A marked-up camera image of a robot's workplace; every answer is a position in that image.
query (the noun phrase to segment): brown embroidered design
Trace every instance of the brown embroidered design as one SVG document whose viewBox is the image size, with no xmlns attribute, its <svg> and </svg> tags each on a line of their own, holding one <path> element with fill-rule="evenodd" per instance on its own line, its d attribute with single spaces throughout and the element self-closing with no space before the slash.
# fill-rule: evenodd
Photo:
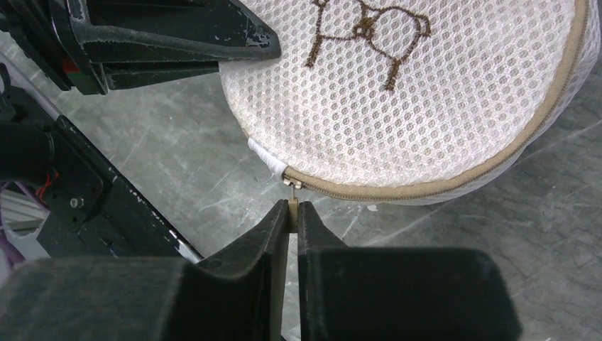
<svg viewBox="0 0 602 341">
<path fill-rule="evenodd" d="M 312 47 L 312 51 L 310 53 L 305 66 L 314 67 L 316 63 L 316 59 L 320 53 L 320 48 L 325 40 L 335 40 L 335 41 L 350 41 L 356 39 L 365 39 L 368 46 L 370 46 L 373 50 L 375 50 L 380 55 L 383 55 L 387 59 L 391 61 L 391 67 L 389 69 L 389 74 L 387 77 L 387 81 L 385 83 L 385 90 L 393 91 L 395 89 L 395 80 L 399 73 L 399 67 L 401 63 L 405 62 L 408 57 L 412 54 L 412 51 L 418 45 L 418 42 L 422 37 L 430 37 L 431 34 L 431 26 L 430 21 L 426 16 L 422 16 L 407 9 L 404 9 L 400 6 L 389 6 L 384 8 L 375 8 L 367 5 L 363 2 L 363 0 L 350 0 L 356 1 L 360 4 L 361 7 L 361 17 L 358 23 L 354 25 L 353 32 L 350 32 L 347 37 L 336 37 L 336 36 L 328 36 L 322 34 L 322 20 L 324 17 L 324 10 L 326 9 L 328 3 L 331 0 L 312 0 L 312 3 L 318 6 L 318 19 L 316 21 L 316 38 L 314 41 L 314 45 Z M 373 38 L 377 32 L 375 32 L 374 24 L 381 18 L 381 16 L 389 11 L 402 11 L 407 14 L 408 17 L 414 21 L 415 32 L 413 32 L 413 37 L 410 43 L 406 46 L 405 51 L 403 51 L 403 55 L 400 57 L 395 57 L 390 53 L 385 52 L 382 48 L 379 48 L 373 42 Z M 368 12 L 372 12 L 375 15 L 369 16 Z"/>
</svg>

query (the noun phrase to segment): gray marble surface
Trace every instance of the gray marble surface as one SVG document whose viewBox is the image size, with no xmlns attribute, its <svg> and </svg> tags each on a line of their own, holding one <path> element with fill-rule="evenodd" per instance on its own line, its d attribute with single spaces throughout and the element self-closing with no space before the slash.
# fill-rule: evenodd
<svg viewBox="0 0 602 341">
<path fill-rule="evenodd" d="M 107 96 L 61 92 L 0 35 L 0 50 L 209 256 L 290 190 L 246 145 L 217 75 Z M 502 269 L 523 340 L 602 340 L 602 61 L 557 123 L 497 180 L 426 207 L 360 205 L 301 191 L 350 245 L 472 247 Z M 296 239 L 283 334 L 300 337 Z"/>
</svg>

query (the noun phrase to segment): beige zipper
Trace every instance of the beige zipper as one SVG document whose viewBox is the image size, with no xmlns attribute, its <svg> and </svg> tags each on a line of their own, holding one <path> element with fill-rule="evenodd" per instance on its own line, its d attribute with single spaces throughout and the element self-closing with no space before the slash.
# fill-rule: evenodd
<svg viewBox="0 0 602 341">
<path fill-rule="evenodd" d="M 405 197 L 377 197 L 377 196 L 365 196 L 362 197 L 360 195 L 342 195 L 341 193 L 338 193 L 336 191 L 333 190 L 327 190 L 324 189 L 318 185 L 315 185 L 314 183 L 312 183 L 312 181 L 305 181 L 305 182 L 301 182 L 300 180 L 294 179 L 293 177 L 289 176 L 286 174 L 286 170 L 285 170 L 285 175 L 283 176 L 283 182 L 285 185 L 287 186 L 293 186 L 295 189 L 302 189 L 302 188 L 307 188 L 309 190 L 313 190 L 315 192 L 324 194 L 324 195 L 328 195 L 329 197 L 333 197 L 336 199 L 341 199 L 341 200 L 350 200 L 350 201 L 364 201 L 364 202 L 387 202 L 387 201 L 408 201 L 408 200 L 416 200 L 416 199 L 423 199 L 426 197 L 434 197 L 437 195 L 441 195 L 441 194 L 445 194 L 445 193 L 450 193 L 453 192 L 455 190 L 458 190 L 459 188 L 462 188 L 466 185 L 468 185 L 469 183 L 473 183 L 475 181 L 477 181 L 478 179 L 484 177 L 485 175 L 488 175 L 489 173 L 491 173 L 492 171 L 494 171 L 497 167 L 501 166 L 502 164 L 504 164 L 506 161 L 508 161 L 509 159 L 511 159 L 513 156 L 516 155 L 516 153 L 518 151 L 523 150 L 531 141 L 532 137 L 539 133 L 540 129 L 542 128 L 543 125 L 546 124 L 547 120 L 549 119 L 550 114 L 554 111 L 554 109 L 558 106 L 561 98 L 566 94 L 567 92 L 567 87 L 569 86 L 569 83 L 571 82 L 572 79 L 572 75 L 574 74 L 575 68 L 577 66 L 577 64 L 579 63 L 579 56 L 581 55 L 581 52 L 583 50 L 584 47 L 584 39 L 585 39 L 585 35 L 587 32 L 587 28 L 588 28 L 588 21 L 589 21 L 589 16 L 591 15 L 590 13 L 590 3 L 589 1 L 587 1 L 587 5 L 586 5 L 586 11 L 585 11 L 585 18 L 584 18 L 584 25 L 583 25 L 583 29 L 581 30 L 581 35 L 579 36 L 579 45 L 577 48 L 577 54 L 576 57 L 573 60 L 573 63 L 571 64 L 571 69 L 569 72 L 569 76 L 567 77 L 567 80 L 564 82 L 562 89 L 560 91 L 560 95 L 556 98 L 556 101 L 554 102 L 554 105 L 552 106 L 552 108 L 548 111 L 548 113 L 546 114 L 546 116 L 544 117 L 544 119 L 541 121 L 541 123 L 537 126 L 537 128 L 534 130 L 534 132 L 529 135 L 529 138 L 522 143 L 519 148 L 516 148 L 511 154 L 507 155 L 502 161 L 498 162 L 497 164 L 494 165 L 494 167 L 489 168 L 487 171 L 483 172 L 482 174 L 480 174 L 479 176 L 466 181 L 465 183 L 456 186 L 454 188 L 450 188 L 450 189 L 446 189 L 446 190 L 442 190 L 439 192 L 434 192 L 434 193 L 428 193 L 428 194 L 424 194 L 424 195 L 411 195 L 411 196 L 405 196 Z"/>
</svg>

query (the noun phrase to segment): screw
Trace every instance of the screw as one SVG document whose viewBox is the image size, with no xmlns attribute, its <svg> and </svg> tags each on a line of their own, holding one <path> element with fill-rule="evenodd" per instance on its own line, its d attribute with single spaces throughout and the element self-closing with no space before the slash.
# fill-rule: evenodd
<svg viewBox="0 0 602 341">
<path fill-rule="evenodd" d="M 84 199 L 82 198 L 72 198 L 71 201 L 69 201 L 69 205 L 71 205 L 71 208 L 81 208 L 84 206 Z"/>
</svg>

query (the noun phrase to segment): laundry bag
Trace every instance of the laundry bag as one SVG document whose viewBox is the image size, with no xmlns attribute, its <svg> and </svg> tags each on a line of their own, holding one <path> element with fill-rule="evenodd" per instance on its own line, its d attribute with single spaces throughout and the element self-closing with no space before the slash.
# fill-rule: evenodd
<svg viewBox="0 0 602 341">
<path fill-rule="evenodd" d="M 283 51 L 220 63 L 249 146 L 287 184 L 344 200 L 426 205 L 492 181 L 600 49 L 596 0 L 242 3 Z"/>
</svg>

